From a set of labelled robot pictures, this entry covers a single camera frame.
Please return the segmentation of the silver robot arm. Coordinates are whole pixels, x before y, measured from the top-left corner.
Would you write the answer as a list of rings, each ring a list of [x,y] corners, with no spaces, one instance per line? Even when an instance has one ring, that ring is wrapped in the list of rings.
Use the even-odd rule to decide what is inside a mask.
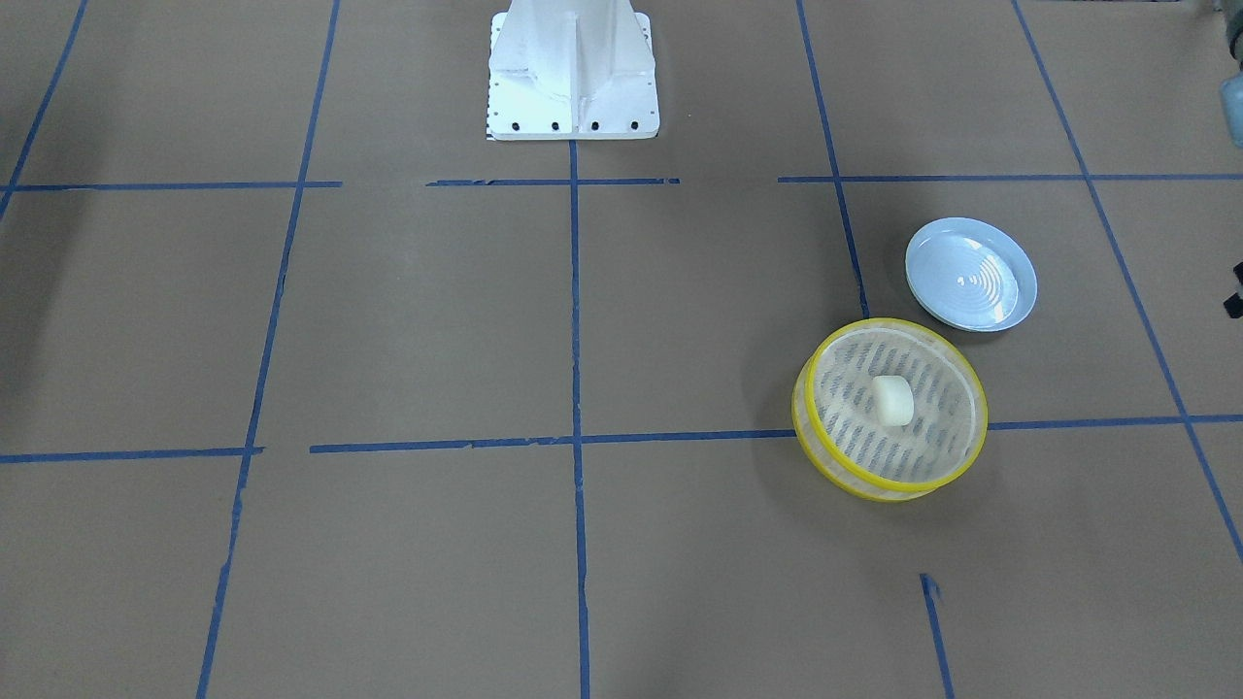
[[[1231,142],[1242,150],[1242,1],[1212,1],[1226,24],[1226,49],[1234,58],[1238,72],[1219,87],[1224,106],[1226,131]]]

